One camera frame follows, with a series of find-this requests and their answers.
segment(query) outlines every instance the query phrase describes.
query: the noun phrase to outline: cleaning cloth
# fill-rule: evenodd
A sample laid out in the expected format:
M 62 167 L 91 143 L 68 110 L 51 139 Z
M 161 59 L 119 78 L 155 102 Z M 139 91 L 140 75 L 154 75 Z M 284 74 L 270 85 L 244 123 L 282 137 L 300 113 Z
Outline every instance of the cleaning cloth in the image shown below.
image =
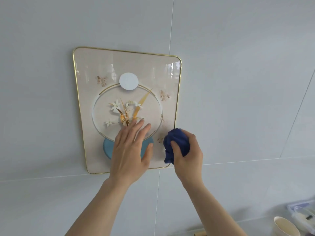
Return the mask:
M 178 144 L 181 154 L 186 156 L 190 150 L 190 144 L 188 137 L 183 133 L 179 128 L 175 128 L 168 132 L 164 138 L 164 147 L 165 147 L 165 163 L 174 164 L 174 152 L 171 146 L 171 141 L 174 141 Z

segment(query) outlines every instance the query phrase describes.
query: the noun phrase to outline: flower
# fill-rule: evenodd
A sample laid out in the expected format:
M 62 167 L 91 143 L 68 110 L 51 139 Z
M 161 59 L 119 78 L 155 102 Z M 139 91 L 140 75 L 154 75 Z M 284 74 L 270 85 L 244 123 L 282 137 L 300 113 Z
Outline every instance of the flower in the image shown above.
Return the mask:
M 141 103 L 137 103 L 137 102 L 134 101 L 134 104 L 135 104 L 136 107 L 142 108 Z
M 116 102 L 113 102 L 112 105 L 113 105 L 113 107 L 112 107 L 113 112 L 120 114 L 120 112 L 118 111 L 118 110 L 120 110 L 120 106 L 119 106 L 120 102 L 119 102 L 119 100 L 116 99 Z
M 105 124 L 107 124 L 107 126 L 109 126 L 110 124 L 112 124 L 112 121 L 108 120 L 105 122 Z

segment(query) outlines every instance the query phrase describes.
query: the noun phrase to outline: forearm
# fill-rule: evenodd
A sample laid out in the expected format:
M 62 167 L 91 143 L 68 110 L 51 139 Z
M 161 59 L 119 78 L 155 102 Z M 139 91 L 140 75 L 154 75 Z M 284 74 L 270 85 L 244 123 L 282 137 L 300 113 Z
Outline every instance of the forearm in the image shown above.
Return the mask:
M 184 187 L 208 235 L 246 236 L 202 182 Z
M 128 186 L 105 180 L 65 236 L 109 236 L 127 189 Z

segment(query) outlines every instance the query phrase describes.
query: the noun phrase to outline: person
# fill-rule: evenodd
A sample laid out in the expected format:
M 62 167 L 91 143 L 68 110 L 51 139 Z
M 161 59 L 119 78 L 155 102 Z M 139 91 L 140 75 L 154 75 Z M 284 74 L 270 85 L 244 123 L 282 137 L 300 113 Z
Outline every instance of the person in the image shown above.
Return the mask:
M 144 120 L 133 120 L 123 127 L 115 138 L 109 178 L 99 192 L 73 223 L 65 236 L 109 236 L 120 204 L 130 185 L 148 169 L 153 154 L 150 143 L 140 157 L 145 135 L 151 125 L 142 130 Z M 203 184 L 201 170 L 203 153 L 196 137 L 183 130 L 189 138 L 190 152 L 183 157 L 179 146 L 172 141 L 175 172 L 186 189 L 208 235 L 246 236 L 232 217 Z

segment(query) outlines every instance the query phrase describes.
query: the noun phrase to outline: white cup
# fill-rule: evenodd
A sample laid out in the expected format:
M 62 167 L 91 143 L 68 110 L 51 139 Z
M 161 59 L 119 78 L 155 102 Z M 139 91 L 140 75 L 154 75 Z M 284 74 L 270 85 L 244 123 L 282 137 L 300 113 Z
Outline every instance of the white cup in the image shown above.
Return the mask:
M 289 220 L 276 216 L 271 236 L 301 236 L 299 230 Z

